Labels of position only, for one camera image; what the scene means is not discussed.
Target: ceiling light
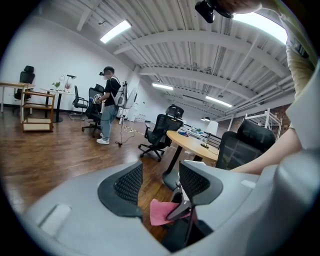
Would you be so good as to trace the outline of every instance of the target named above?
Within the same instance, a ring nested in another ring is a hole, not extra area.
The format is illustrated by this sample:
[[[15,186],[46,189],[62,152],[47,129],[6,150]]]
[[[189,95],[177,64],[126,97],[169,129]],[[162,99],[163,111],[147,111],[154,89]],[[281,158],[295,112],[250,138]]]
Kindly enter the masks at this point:
[[[163,84],[153,83],[152,85],[153,85],[154,87],[158,87],[158,88],[162,88],[162,89],[166,89],[166,90],[171,90],[171,91],[174,90],[173,87],[167,86],[167,85],[163,85]]]
[[[257,14],[255,12],[247,14],[237,14],[234,16],[233,19],[261,29],[269,33],[270,35],[274,36],[275,38],[279,39],[284,44],[286,44],[287,42],[288,35],[286,30],[274,21],[260,14]]]
[[[203,117],[201,118],[202,121],[207,121],[207,122],[210,122],[210,118],[209,117]]]
[[[221,101],[221,100],[218,100],[218,99],[216,99],[216,98],[211,98],[211,97],[209,97],[209,96],[206,96],[205,98],[206,98],[207,100],[214,101],[214,102],[220,103],[220,104],[222,104],[222,105],[225,105],[225,106],[227,106],[227,107],[229,107],[229,108],[232,107],[232,105],[230,105],[230,104],[228,104],[228,103],[225,103],[225,102],[223,102],[223,101]]]
[[[106,43],[130,27],[131,27],[131,24],[127,20],[124,20],[121,23],[119,23],[118,25],[116,25],[113,29],[111,29],[108,33],[106,33],[100,39],[100,41],[102,41],[103,43]]]

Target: man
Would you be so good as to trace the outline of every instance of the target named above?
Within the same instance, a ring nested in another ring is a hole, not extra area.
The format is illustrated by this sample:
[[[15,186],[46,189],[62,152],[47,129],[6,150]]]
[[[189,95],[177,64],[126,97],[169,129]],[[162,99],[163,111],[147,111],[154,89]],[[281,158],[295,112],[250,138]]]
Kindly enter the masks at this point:
[[[103,78],[106,81],[106,86],[104,89],[105,94],[99,98],[96,102],[100,103],[104,102],[104,109],[101,117],[101,130],[99,138],[96,140],[99,144],[108,145],[110,143],[110,132],[112,127],[112,122],[114,121],[117,113],[118,107],[115,105],[115,100],[112,95],[115,97],[117,95],[118,90],[120,89],[119,80],[114,77],[115,69],[112,66],[106,66],[103,70]]]
[[[216,0],[216,2],[228,14],[246,14],[255,12],[261,8],[270,9],[278,13],[288,35],[286,53],[296,91],[295,99],[297,99],[313,74],[318,55],[309,43],[308,36],[299,22],[296,21],[294,15],[280,0]],[[265,167],[279,164],[282,159],[301,149],[302,146],[296,131],[290,125],[290,128],[267,152],[232,171],[261,174]]]

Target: wooden floor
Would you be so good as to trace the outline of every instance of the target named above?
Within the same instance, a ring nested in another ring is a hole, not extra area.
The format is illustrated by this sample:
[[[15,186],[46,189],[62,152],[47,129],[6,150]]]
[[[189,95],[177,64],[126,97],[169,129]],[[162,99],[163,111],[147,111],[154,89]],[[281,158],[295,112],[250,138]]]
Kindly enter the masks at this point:
[[[43,115],[41,111],[32,114],[34,117]],[[167,147],[161,162],[157,162],[153,152],[140,158],[138,144],[149,144],[142,135],[146,129],[144,123],[125,121],[123,128],[129,126],[140,133],[135,132],[134,137],[119,147],[115,144],[120,140],[118,120],[112,125],[110,144],[101,145],[96,142],[100,138],[98,131],[96,138],[91,137],[92,130],[81,131],[82,126],[88,125],[87,122],[71,120],[66,113],[60,116],[64,120],[54,124],[53,132],[23,133],[17,111],[13,114],[11,108],[4,108],[4,112],[0,113],[1,176],[13,208],[22,213],[47,192],[72,177],[142,160],[143,184],[138,205],[143,209],[143,225],[160,241],[166,230],[151,226],[150,202],[153,198],[167,202],[171,197],[172,192],[163,184],[162,173],[168,168],[177,146],[172,144]],[[132,135],[122,130],[123,141]],[[182,150],[179,160],[191,160],[193,157]]]

